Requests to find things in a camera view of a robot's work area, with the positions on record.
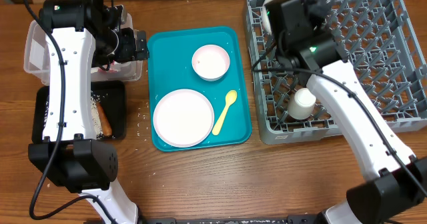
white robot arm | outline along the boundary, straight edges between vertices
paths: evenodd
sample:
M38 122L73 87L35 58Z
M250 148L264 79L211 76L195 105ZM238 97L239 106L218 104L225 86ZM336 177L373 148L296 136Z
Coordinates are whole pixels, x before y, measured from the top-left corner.
M40 11L40 20L35 17L35 21L53 38L46 35L50 58L48 116L43 142L28 147L30 161L55 185L65 186L81 199L91 198L88 201L104 223L141 223L137 205L127 198L117 180L116 150L113 145L96 140L91 118L91 68L108 66L108 69L112 61L146 59L145 32L121 28L127 21L124 6L106 7L103 0L47 0ZM60 130L60 140L55 141ZM43 181L42 178L36 189L35 200ZM35 216L34 197L30 207L32 218L54 215L55 211Z
M262 25L276 40L280 66L254 70L257 62L252 69L295 71L344 134L366 180L348 190L343 203L320 213L316 224L378 224L424 200L427 161L417 160L389 128L347 53L322 28L332 5L333 0L266 0Z

yellow spoon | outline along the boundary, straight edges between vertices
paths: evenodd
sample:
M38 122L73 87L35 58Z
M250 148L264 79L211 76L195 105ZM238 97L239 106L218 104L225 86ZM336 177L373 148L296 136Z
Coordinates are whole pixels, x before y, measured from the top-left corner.
M220 134L222 124L224 124L224 119L226 118L228 109L231 105L233 105L234 102L236 102L236 99L238 98L238 92L231 90L226 95L226 106L224 107L224 110L222 110L222 113L220 115L220 118L218 118L218 121L216 121L215 126L212 129L213 135Z

